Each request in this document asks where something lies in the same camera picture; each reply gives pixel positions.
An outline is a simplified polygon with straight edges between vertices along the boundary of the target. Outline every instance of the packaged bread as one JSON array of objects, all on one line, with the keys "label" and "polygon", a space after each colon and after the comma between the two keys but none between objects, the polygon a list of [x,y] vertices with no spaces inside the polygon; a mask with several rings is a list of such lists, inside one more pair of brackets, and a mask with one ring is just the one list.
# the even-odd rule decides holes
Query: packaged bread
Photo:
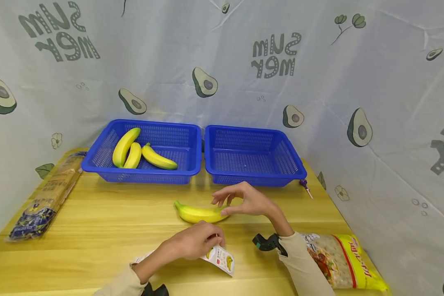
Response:
[{"label": "packaged bread", "polygon": [[309,254],[334,289],[388,289],[381,276],[365,265],[362,247],[354,235],[301,236]]},{"label": "packaged bread", "polygon": [[82,173],[86,152],[73,153],[59,165],[54,174],[23,211],[7,241],[17,242],[41,237]]}]

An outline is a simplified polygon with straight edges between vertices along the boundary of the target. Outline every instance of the banana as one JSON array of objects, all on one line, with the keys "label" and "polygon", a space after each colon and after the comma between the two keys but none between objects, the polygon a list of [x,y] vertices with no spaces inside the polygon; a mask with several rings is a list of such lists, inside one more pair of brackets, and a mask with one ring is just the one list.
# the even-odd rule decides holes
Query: banana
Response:
[{"label": "banana", "polygon": [[210,255],[210,252],[213,250],[213,247],[211,247],[210,248],[210,250],[209,250],[209,252],[207,252],[207,254],[206,254],[206,258],[209,260],[209,255]]},{"label": "banana", "polygon": [[157,154],[152,147],[150,147],[150,143],[146,143],[145,146],[141,149],[141,153],[143,157],[152,165],[157,166],[162,169],[177,169],[178,164],[173,162],[171,159],[167,159],[163,156]]},{"label": "banana", "polygon": [[127,152],[135,139],[140,135],[141,129],[136,127],[127,131],[126,134],[118,141],[113,150],[112,161],[117,168],[123,168],[127,158]]},{"label": "banana", "polygon": [[204,220],[209,223],[221,221],[227,216],[221,216],[221,211],[226,207],[218,208],[194,208],[192,206],[181,205],[177,200],[174,202],[176,210],[178,210],[179,216],[190,223],[198,223]]},{"label": "banana", "polygon": [[136,169],[141,159],[141,146],[140,144],[134,142],[130,146],[130,152],[128,153],[127,161],[123,167],[125,169]]},{"label": "banana", "polygon": [[227,268],[229,271],[232,271],[232,261],[234,261],[234,259],[232,259],[231,256],[227,256]]}]

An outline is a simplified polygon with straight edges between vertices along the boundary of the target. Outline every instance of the empty blue basket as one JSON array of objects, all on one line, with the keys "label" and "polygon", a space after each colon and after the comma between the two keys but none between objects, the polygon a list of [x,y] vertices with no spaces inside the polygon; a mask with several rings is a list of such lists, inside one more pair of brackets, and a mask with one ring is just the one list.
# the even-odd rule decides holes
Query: empty blue basket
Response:
[{"label": "empty blue basket", "polygon": [[[175,161],[174,171],[160,169],[141,157],[136,169],[113,165],[112,155],[120,138],[134,127],[141,128],[135,140],[150,143],[153,150]],[[197,125],[116,119],[107,125],[82,162],[82,170],[95,172],[109,182],[188,184],[201,169],[201,129]]]},{"label": "empty blue basket", "polygon": [[204,151],[206,171],[216,184],[282,187],[307,176],[288,137],[278,130],[208,125]]}]

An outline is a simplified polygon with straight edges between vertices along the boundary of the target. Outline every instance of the banana label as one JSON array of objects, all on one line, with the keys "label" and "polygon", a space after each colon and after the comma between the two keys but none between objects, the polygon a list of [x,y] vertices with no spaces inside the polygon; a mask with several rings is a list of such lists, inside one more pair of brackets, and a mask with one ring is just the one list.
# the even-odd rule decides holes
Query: banana label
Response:
[{"label": "banana label", "polygon": [[[135,258],[132,264],[138,264],[142,262],[151,253],[153,253],[153,251],[147,253],[147,255]],[[218,268],[228,273],[231,277],[234,276],[234,271],[235,271],[234,257],[229,252],[227,252],[223,247],[219,245],[213,247],[206,255],[202,256],[201,259],[210,262],[213,265],[216,265]]]}]

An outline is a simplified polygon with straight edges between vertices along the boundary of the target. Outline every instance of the black clip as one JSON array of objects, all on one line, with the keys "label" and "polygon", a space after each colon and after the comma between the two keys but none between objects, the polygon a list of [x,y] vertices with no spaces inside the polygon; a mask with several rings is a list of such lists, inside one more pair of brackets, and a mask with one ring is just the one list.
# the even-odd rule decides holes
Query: black clip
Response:
[{"label": "black clip", "polygon": [[278,249],[279,253],[282,256],[287,257],[288,253],[284,249],[284,247],[281,246],[279,242],[279,235],[278,234],[272,234],[270,237],[268,237],[268,240],[265,239],[261,234],[257,234],[254,236],[252,242],[260,251],[271,251],[273,249]]},{"label": "black clip", "polygon": [[169,296],[169,291],[166,289],[165,284],[162,284],[158,289],[153,291],[151,283],[148,282],[141,296]]}]

